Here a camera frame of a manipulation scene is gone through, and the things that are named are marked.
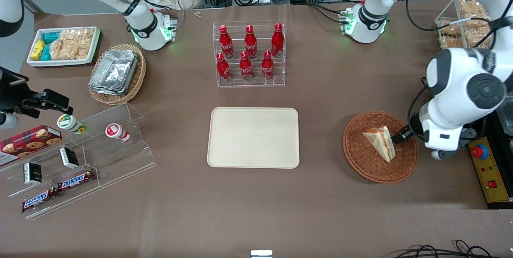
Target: red bottle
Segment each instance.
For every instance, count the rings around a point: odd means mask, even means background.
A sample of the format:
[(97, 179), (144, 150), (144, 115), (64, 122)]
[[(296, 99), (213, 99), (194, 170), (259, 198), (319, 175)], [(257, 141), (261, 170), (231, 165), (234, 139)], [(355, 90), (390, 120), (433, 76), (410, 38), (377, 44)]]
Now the red bottle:
[(273, 55), (273, 57), (283, 57), (283, 43), (285, 42), (285, 38), (283, 36), (282, 29), (282, 24), (275, 24), (275, 32), (273, 33), (273, 37), (271, 38), (271, 54)]
[(249, 60), (248, 53), (245, 50), (240, 53), (240, 73), (242, 80), (249, 82), (253, 79), (253, 71), (251, 70), (251, 61)]
[(244, 38), (244, 43), (246, 44), (246, 52), (248, 53), (248, 57), (250, 59), (254, 59), (257, 57), (257, 37), (253, 34), (253, 26), (246, 26), (246, 37)]
[(262, 76), (264, 77), (264, 81), (271, 81), (274, 74), (275, 63), (271, 59), (271, 52), (266, 50), (264, 52), (264, 59), (262, 60)]
[(218, 53), (217, 55), (218, 60), (218, 73), (220, 76), (220, 81), (222, 83), (229, 83), (231, 82), (231, 73), (228, 66), (228, 62), (225, 61), (223, 53)]
[(233, 42), (231, 41), (231, 37), (228, 34), (228, 30), (226, 29), (226, 26), (222, 25), (219, 26), (219, 32), (221, 33), (221, 36), (219, 37), (219, 43), (221, 45), (221, 50), (223, 51), (224, 56), (226, 59), (233, 58), (234, 52), (233, 52)]

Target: brown tablecloth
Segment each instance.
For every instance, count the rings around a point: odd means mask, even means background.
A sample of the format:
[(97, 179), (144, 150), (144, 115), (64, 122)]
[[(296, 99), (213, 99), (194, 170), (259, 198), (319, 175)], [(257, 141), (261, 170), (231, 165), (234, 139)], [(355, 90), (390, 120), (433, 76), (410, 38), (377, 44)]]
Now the brown tablecloth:
[[(430, 26), (446, 3), (412, 2), (412, 16)], [(201, 10), (201, 19), (193, 13), (176, 42), (144, 52), (148, 71), (132, 100), (145, 115), (141, 131), (159, 165), (34, 221), (19, 214), (21, 201), (0, 191), (0, 256), (229, 258), (272, 249), (277, 258), (384, 258), (416, 244), (453, 249), (455, 238), (508, 255), (512, 212), (484, 210), (467, 151), (435, 161), (420, 145), (417, 169), (396, 185), (365, 180), (344, 157), (348, 121), (369, 110), (405, 119), (419, 78), (438, 52), (436, 32), (415, 29), (403, 3), (394, 5), (392, 21), (372, 44), (342, 36), (336, 23), (307, 6)], [(287, 85), (218, 89), (213, 21), (277, 18), (287, 26)], [(119, 14), (37, 14), (35, 25), (97, 26), (104, 35), (100, 52), (134, 43)], [(90, 71), (22, 69), (32, 90), (70, 97), (79, 119), (108, 108), (88, 92)], [(417, 107), (427, 100), (423, 96)], [(297, 109), (299, 167), (209, 167), (210, 112), (220, 106)], [(37, 120), (22, 117), (16, 130), (1, 134), (53, 125), (58, 117), (54, 111)]]

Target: red cookie box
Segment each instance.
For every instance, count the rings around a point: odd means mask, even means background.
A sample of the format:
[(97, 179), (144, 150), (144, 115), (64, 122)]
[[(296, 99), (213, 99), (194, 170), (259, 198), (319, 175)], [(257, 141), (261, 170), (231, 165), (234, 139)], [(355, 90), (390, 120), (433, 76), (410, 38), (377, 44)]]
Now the red cookie box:
[(0, 167), (62, 141), (61, 133), (40, 125), (0, 142)]

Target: yellow control box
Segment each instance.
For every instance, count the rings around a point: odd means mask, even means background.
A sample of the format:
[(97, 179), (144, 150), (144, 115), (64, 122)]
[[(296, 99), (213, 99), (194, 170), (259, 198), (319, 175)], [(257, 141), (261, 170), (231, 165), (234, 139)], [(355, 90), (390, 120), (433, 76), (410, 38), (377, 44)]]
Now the yellow control box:
[(469, 143), (472, 161), (488, 203), (509, 202), (508, 192), (486, 137)]

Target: yellow snack box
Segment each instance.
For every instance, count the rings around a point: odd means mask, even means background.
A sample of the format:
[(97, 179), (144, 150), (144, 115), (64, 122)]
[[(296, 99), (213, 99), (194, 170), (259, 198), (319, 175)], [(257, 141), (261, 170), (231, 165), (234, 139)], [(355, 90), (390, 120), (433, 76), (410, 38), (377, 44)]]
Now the yellow snack box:
[(32, 53), (30, 54), (30, 58), (34, 61), (39, 61), (41, 59), (41, 54), (44, 49), (45, 43), (42, 39), (37, 41), (34, 45), (34, 49), (32, 50)]

